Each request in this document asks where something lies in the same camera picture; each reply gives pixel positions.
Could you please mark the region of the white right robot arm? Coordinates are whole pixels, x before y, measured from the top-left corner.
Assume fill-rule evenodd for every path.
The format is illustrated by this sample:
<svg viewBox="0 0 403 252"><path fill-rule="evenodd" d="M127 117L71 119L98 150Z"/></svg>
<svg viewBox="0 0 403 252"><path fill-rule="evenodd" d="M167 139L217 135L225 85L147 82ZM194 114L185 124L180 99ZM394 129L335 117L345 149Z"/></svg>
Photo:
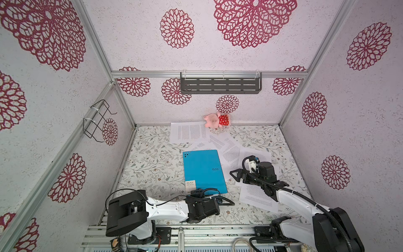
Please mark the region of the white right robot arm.
<svg viewBox="0 0 403 252"><path fill-rule="evenodd" d="M289 188L288 183L277 179L270 162L257 157L244 159L244 165L230 171L235 181L259 187L274 201L292 208L307 220L306 224L289 216L273 220L269 233L254 240L278 243L304 243L318 252L363 252L364 245L348 214L342 208L323 206L307 196Z"/></svg>

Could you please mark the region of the teal folder with black inside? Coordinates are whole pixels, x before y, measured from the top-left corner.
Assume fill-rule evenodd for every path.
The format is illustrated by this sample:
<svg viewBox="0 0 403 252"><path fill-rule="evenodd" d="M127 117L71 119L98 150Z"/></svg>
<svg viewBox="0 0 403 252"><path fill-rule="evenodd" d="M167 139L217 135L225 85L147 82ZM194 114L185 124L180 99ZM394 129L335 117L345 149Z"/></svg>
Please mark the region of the teal folder with black inside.
<svg viewBox="0 0 403 252"><path fill-rule="evenodd" d="M185 190L187 194L197 189L206 195L226 194L227 187L217 150L198 150L183 153Z"/></svg>

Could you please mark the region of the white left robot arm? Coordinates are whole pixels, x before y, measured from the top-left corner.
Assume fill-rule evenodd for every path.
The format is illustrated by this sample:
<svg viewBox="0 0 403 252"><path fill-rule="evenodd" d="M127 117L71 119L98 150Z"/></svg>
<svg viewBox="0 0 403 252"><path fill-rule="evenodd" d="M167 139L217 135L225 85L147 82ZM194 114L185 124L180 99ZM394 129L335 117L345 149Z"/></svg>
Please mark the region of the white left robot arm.
<svg viewBox="0 0 403 252"><path fill-rule="evenodd" d="M145 190L134 190L107 202L107 237L126 234L145 241L156 235L155 222L158 220L180 223L199 223L207 217L219 215L216 198L183 196L183 200L159 201L147 197Z"/></svg>

